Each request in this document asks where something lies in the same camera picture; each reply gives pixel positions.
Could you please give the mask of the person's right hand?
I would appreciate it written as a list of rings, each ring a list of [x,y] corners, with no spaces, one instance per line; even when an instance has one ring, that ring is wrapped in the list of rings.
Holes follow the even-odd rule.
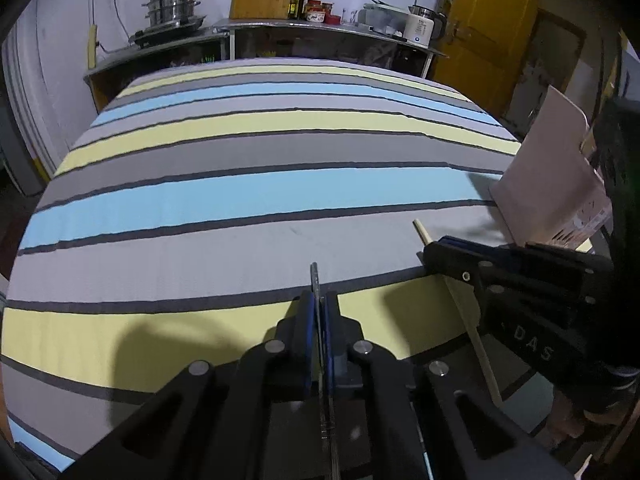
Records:
[[[535,440],[566,466],[588,455],[599,458],[633,406],[628,398],[603,413],[593,413],[554,388],[551,412]]]

